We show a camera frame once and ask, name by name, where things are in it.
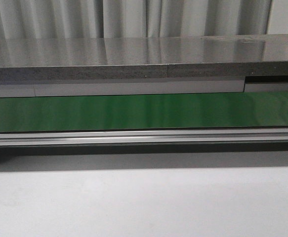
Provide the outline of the grey stone countertop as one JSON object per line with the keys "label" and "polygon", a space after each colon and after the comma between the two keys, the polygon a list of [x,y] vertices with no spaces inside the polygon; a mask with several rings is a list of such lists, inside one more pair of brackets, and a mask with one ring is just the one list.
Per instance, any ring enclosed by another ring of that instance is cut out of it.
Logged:
{"label": "grey stone countertop", "polygon": [[0,98],[288,91],[288,35],[0,39]]}

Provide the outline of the green conveyor belt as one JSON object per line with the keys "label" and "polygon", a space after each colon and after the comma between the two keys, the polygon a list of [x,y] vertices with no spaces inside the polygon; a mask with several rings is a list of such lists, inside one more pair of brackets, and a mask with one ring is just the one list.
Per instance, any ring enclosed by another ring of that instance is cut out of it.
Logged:
{"label": "green conveyor belt", "polygon": [[0,98],[0,133],[288,126],[288,91]]}

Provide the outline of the white pleated curtain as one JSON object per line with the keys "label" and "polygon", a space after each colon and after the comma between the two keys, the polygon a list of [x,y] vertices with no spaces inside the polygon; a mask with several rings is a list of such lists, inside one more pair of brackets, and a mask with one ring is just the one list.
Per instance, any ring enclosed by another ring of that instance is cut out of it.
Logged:
{"label": "white pleated curtain", "polygon": [[0,0],[0,39],[288,34],[288,0]]}

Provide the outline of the aluminium conveyor frame rail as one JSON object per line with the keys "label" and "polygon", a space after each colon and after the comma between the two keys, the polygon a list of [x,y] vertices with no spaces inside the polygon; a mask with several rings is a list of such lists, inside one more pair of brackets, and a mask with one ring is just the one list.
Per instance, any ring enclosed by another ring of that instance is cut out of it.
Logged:
{"label": "aluminium conveyor frame rail", "polygon": [[0,133],[0,147],[269,141],[288,141],[288,127]]}

